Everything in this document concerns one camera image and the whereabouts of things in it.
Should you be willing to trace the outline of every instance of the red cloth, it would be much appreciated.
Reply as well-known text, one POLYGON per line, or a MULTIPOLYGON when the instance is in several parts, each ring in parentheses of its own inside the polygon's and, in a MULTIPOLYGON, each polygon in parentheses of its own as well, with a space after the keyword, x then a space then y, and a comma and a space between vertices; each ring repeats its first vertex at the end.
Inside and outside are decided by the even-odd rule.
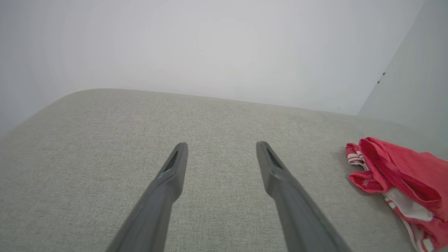
POLYGON ((346 150, 347 155, 361 154, 369 169, 350 175, 358 188, 369 193, 398 188, 434 217, 424 222, 403 216, 398 208, 394 212, 426 231, 435 250, 448 245, 448 162, 372 137, 361 139, 359 145, 348 143, 346 150))

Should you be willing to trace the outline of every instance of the white wall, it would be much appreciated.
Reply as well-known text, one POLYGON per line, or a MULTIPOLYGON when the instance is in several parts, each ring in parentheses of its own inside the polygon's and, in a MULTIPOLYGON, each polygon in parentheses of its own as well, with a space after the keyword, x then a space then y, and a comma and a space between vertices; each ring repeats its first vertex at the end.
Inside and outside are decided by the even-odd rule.
POLYGON ((448 146, 448 1, 423 6, 359 115, 409 126, 448 146))
POLYGON ((1 0, 0 134, 129 88, 357 114, 422 0, 1 0))

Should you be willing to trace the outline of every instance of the folded clothing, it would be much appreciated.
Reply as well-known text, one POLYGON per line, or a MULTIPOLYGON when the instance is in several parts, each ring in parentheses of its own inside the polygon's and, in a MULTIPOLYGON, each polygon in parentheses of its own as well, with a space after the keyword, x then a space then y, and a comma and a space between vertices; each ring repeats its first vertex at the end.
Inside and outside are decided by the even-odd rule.
POLYGON ((448 162, 372 137, 348 143, 346 150, 349 164, 364 168, 349 179, 363 191, 384 195, 417 251, 448 245, 448 162))

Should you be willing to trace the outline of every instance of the white stripe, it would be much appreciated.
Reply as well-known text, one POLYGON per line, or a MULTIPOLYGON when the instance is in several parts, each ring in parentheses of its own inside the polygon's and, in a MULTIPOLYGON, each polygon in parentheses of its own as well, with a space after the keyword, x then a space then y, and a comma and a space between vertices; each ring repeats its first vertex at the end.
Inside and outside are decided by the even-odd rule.
POLYGON ((396 208, 396 204, 393 201, 388 204, 392 209, 396 208))
POLYGON ((423 240, 423 245, 425 245, 426 250, 428 252, 434 251, 434 246, 432 245, 432 242, 430 239, 424 239, 423 240))
POLYGON ((417 244, 418 251, 424 252, 422 248, 423 231, 421 231, 416 225, 411 224, 411 228, 415 234, 415 243, 417 244))
POLYGON ((347 155, 347 158, 350 159, 352 157, 359 157, 356 153, 350 153, 347 155))
POLYGON ((369 170, 369 167, 367 167, 367 165, 366 164, 361 164, 361 166, 364 168, 364 170, 366 170, 366 171, 368 171, 369 170))
POLYGON ((415 250, 417 250, 418 252, 424 252, 424 251, 420 251, 417 248, 417 245, 415 244, 414 233, 412 232, 412 228, 411 228, 410 224, 407 221, 403 220, 402 218, 400 218, 400 220, 403 222, 403 224, 406 227, 406 230, 408 231, 409 237, 411 238, 412 246, 414 246, 415 250))
POLYGON ((349 161, 349 164, 362 165, 362 163, 359 162, 358 160, 349 161))
POLYGON ((349 158, 349 161, 354 161, 354 160, 362 161, 362 159, 359 158, 359 157, 352 157, 352 158, 349 158))

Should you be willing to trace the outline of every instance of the gray fabric sofa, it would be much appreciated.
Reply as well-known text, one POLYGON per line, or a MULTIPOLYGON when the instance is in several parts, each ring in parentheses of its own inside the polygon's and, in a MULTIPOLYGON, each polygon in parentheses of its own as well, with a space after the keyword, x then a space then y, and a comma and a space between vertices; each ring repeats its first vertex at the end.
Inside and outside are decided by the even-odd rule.
POLYGON ((70 94, 0 139, 0 251, 103 251, 179 142, 184 190, 165 251, 286 251, 255 143, 267 141, 353 251, 412 251, 381 195, 355 188, 345 145, 373 136, 448 159, 407 128, 198 96, 70 94))

